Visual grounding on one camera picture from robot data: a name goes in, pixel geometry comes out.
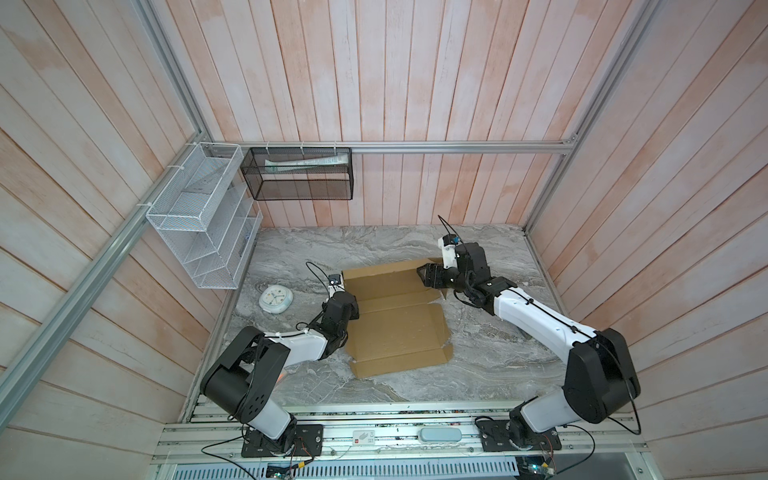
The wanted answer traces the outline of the brown cardboard box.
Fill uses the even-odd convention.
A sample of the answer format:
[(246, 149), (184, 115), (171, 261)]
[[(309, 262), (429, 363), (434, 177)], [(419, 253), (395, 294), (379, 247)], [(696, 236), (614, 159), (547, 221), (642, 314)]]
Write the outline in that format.
[(359, 318), (348, 324), (345, 350), (359, 379), (448, 363), (453, 344), (442, 290), (426, 287), (417, 269), (423, 258), (347, 269), (345, 290), (356, 297)]

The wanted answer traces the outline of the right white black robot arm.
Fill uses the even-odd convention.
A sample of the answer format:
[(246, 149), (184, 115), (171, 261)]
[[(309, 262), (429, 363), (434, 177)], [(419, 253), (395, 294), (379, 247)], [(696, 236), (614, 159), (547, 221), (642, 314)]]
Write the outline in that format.
[(515, 407), (507, 431), (524, 447), (535, 435), (574, 421), (599, 424), (626, 405), (641, 386), (624, 336), (578, 323), (534, 299), (513, 281), (494, 276), (484, 249), (448, 235), (439, 241), (442, 261), (417, 268), (424, 286), (451, 289), (465, 303), (504, 320), (551, 350), (565, 365), (558, 390)]

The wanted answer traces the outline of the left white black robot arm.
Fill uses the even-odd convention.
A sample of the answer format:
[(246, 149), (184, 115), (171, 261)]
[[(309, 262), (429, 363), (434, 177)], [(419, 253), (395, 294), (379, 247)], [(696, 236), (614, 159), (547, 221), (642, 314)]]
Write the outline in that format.
[(341, 290), (302, 330), (267, 333), (248, 326), (207, 370), (200, 393), (240, 424), (287, 443), (295, 417), (271, 399), (280, 374), (286, 367), (331, 356), (345, 345), (348, 324), (358, 318), (355, 296)]

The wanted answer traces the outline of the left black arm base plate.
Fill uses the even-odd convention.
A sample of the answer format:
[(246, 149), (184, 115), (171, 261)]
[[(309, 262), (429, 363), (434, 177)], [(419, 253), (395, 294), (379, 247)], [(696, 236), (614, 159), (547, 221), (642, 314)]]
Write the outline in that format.
[(271, 458), (305, 456), (316, 457), (322, 452), (324, 427), (321, 424), (290, 424), (276, 440), (249, 428), (246, 432), (241, 456), (243, 458)]

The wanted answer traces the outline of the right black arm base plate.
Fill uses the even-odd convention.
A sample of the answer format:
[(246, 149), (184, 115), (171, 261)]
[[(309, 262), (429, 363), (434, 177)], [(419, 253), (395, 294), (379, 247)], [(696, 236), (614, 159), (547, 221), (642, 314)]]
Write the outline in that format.
[(549, 452), (562, 449), (562, 443), (555, 430), (536, 433), (516, 420), (497, 420), (488, 416), (476, 417), (474, 425), (484, 452)]

